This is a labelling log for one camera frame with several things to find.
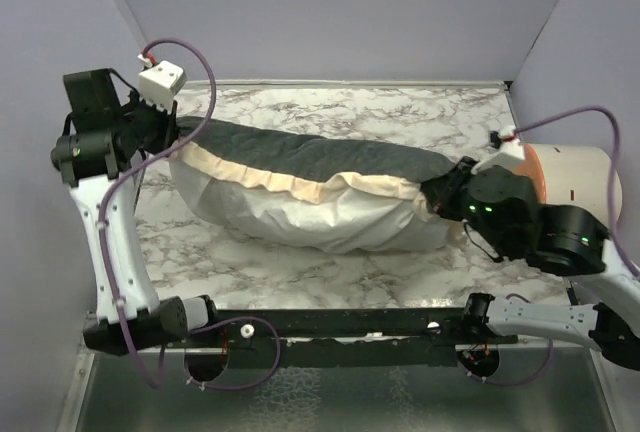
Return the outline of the grey pillowcase with cream trim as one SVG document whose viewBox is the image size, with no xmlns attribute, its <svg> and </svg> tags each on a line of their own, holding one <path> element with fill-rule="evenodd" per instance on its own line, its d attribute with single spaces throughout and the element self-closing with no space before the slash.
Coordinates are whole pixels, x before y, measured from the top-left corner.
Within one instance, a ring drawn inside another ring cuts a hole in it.
<svg viewBox="0 0 640 432">
<path fill-rule="evenodd" d="M 438 152 L 362 139 L 331 139 L 211 119 L 172 162 L 245 189 L 319 205 L 345 191 L 407 202 L 429 217 L 421 185 L 451 172 Z"/>
</svg>

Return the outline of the white pillow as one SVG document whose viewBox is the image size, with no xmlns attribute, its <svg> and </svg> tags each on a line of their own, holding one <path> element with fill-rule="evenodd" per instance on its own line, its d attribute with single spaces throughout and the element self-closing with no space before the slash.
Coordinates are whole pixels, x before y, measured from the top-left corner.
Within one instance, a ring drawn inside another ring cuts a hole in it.
<svg viewBox="0 0 640 432">
<path fill-rule="evenodd" d="M 463 235 L 462 225 L 420 218 L 407 201 L 348 189 L 315 205 L 285 192 L 245 188 L 185 164 L 169 165 L 173 183 L 200 219 L 250 237 L 328 253 L 432 252 Z"/>
</svg>

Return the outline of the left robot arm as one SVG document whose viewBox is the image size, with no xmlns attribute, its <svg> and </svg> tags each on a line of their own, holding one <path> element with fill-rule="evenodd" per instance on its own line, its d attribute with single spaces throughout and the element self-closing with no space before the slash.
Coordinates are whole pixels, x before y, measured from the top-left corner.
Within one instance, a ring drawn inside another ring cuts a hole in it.
<svg viewBox="0 0 640 432">
<path fill-rule="evenodd" d="M 117 75 L 96 69 L 64 76 L 71 111 L 51 151 L 51 162 L 82 216 L 94 269 L 96 319 L 84 330 L 84 342 L 115 356 L 188 336 L 210 346 L 221 332 L 211 299 L 159 298 L 135 221 L 143 171 L 133 159 L 158 155 L 177 139 L 175 97 L 186 74 L 168 61 L 150 64 L 139 73 L 126 104 L 113 84 Z"/>
</svg>

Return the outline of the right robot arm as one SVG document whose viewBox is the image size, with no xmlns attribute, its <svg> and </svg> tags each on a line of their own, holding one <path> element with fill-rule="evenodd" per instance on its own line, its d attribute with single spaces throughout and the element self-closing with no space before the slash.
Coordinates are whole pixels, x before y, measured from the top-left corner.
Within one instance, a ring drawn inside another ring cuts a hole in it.
<svg viewBox="0 0 640 432">
<path fill-rule="evenodd" d="M 469 342 L 531 336 L 580 345 L 609 362 L 639 368 L 639 277 L 614 243 L 614 233 L 576 205 L 539 200 L 533 181 L 503 167 L 474 171 L 464 157 L 422 183 L 428 209 L 476 232 L 503 261 L 575 286 L 585 298 L 526 303 L 472 293 L 459 319 Z"/>
</svg>

